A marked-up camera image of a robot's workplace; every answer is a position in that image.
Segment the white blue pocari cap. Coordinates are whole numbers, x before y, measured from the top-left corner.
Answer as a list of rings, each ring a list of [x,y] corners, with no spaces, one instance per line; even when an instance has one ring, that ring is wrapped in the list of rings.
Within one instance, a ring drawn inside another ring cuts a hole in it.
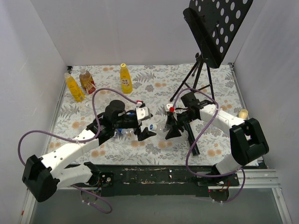
[[[149,126],[149,129],[150,129],[151,131],[156,131],[156,130],[157,130],[157,125],[156,125],[156,124],[151,124],[151,125]]]

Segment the clear crushed plastic bottle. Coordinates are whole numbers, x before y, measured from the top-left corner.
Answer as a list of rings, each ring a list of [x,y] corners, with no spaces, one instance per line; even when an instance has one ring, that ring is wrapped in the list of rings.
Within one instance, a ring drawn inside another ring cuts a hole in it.
[[[188,132],[173,131],[172,127],[165,123],[153,123],[149,125],[149,130],[155,132],[160,138],[167,141],[185,141],[188,139]]]

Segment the brown tea bottle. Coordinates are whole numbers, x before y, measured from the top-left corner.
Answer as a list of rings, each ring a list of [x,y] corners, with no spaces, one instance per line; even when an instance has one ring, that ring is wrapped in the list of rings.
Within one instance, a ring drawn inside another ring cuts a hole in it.
[[[89,71],[87,71],[86,69],[81,69],[79,79],[81,86],[86,91],[86,93],[92,94],[96,91],[95,82]]]

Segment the yellow honey pomelo bottle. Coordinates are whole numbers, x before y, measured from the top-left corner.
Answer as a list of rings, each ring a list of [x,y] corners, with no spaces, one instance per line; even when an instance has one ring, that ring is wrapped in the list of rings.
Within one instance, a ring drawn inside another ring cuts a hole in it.
[[[85,99],[85,95],[82,92],[81,88],[79,87],[76,80],[71,76],[70,73],[66,72],[64,74],[65,82],[77,102],[82,102]]]

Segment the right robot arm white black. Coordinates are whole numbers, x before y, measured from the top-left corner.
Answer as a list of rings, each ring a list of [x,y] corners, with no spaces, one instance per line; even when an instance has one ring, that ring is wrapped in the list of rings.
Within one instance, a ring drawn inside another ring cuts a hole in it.
[[[169,126],[165,138],[168,140],[181,136],[184,125],[197,119],[207,123],[200,135],[210,125],[222,130],[230,138],[231,153],[213,165],[209,174],[204,175],[205,178],[211,178],[214,184],[220,186],[227,182],[229,175],[267,154],[269,146],[258,120],[233,116],[221,110],[218,103],[209,96],[199,101],[195,97],[195,92],[195,89],[189,88],[187,94],[182,97],[177,96],[187,108],[182,113],[176,112],[174,103],[165,106],[166,124]]]

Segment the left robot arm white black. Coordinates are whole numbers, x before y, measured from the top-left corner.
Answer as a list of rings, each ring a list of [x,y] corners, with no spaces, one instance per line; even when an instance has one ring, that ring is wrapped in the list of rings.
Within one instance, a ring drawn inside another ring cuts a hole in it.
[[[73,161],[114,137],[117,129],[133,129],[139,141],[155,136],[148,128],[141,129],[142,121],[150,119],[148,107],[141,105],[127,112],[125,104],[113,100],[98,114],[91,124],[74,138],[51,153],[41,157],[33,155],[26,161],[22,176],[23,183],[38,202],[44,202],[63,187],[84,183],[97,186],[101,179],[100,170],[91,162],[69,168]]]

